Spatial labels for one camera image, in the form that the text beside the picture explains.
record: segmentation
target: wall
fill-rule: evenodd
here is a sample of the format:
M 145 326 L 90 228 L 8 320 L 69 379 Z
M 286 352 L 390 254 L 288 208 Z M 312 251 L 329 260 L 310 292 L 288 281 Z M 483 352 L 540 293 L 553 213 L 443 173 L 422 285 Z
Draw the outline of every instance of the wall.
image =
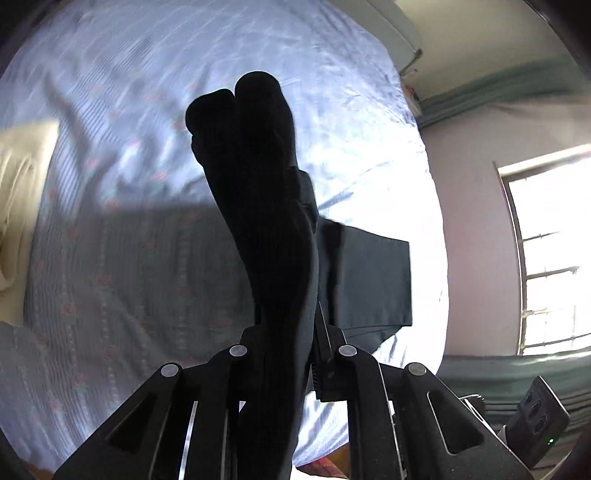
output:
M 567 51 L 522 0 L 398 0 L 397 5 L 421 37 L 418 72 L 407 79 L 421 99 Z
M 449 262 L 448 355 L 514 355 L 520 283 L 498 166 L 591 143 L 591 99 L 487 106 L 422 130 Z

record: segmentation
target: black cloth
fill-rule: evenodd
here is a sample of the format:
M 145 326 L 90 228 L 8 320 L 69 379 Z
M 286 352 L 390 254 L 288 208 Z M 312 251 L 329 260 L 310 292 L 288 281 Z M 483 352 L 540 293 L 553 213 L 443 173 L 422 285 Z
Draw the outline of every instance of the black cloth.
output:
M 319 300 L 327 324 L 372 353 L 413 323 L 408 242 L 319 217 Z

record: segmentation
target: beige cloth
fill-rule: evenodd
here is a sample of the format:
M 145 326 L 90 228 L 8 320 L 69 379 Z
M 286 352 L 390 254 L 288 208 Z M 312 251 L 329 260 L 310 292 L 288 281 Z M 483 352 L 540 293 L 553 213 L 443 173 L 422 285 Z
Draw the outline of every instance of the beige cloth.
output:
M 0 132 L 0 322 L 22 326 L 31 241 L 59 124 Z

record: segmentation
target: red fabric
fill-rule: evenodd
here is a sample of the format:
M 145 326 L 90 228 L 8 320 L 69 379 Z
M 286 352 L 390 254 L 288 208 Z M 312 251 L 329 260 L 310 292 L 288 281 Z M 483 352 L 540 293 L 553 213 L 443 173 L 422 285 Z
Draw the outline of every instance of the red fabric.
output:
M 312 463 L 307 463 L 297 467 L 300 472 L 307 473 L 308 475 L 315 476 L 332 476 L 336 478 L 348 478 L 343 472 L 341 472 L 336 465 L 328 460 L 327 457 L 315 460 Z

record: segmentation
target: bed sheet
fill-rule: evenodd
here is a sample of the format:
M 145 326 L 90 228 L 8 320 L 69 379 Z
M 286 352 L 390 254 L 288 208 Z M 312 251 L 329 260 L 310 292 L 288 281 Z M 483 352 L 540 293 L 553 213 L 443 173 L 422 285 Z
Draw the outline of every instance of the bed sheet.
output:
M 183 121 L 252 70 L 282 85 L 320 213 L 410 242 L 414 325 L 376 357 L 439 367 L 441 212 L 386 49 L 323 0 L 75 0 L 0 79 L 0 127 L 61 125 L 25 326 L 0 325 L 0 426 L 29 463 L 55 470 L 161 364 L 206 362 L 253 323 Z M 345 405 L 310 394 L 294 463 L 346 441 Z

